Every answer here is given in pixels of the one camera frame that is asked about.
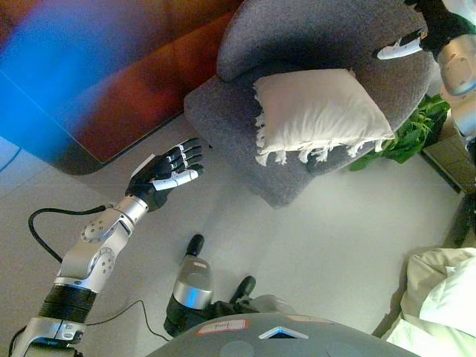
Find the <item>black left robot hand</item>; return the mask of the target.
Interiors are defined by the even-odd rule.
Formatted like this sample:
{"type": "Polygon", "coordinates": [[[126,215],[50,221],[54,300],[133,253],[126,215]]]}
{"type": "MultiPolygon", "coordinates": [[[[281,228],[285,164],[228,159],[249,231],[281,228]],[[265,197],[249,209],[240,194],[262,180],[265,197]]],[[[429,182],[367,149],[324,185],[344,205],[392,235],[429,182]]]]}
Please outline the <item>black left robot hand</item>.
{"type": "Polygon", "coordinates": [[[202,146],[191,138],[146,159],[132,174],[125,195],[143,201],[151,213],[165,205],[173,189],[197,179],[203,170],[202,146]]]}

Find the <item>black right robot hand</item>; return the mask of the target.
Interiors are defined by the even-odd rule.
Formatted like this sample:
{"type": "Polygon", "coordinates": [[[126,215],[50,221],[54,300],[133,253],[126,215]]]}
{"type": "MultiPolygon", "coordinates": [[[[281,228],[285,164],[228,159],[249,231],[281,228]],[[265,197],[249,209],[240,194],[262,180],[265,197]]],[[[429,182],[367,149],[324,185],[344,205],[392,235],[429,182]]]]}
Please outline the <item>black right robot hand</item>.
{"type": "Polygon", "coordinates": [[[475,34],[474,1],[405,1],[421,13],[427,29],[419,28],[389,45],[378,48],[373,57],[391,60],[427,51],[437,57],[453,39],[475,34]]]}

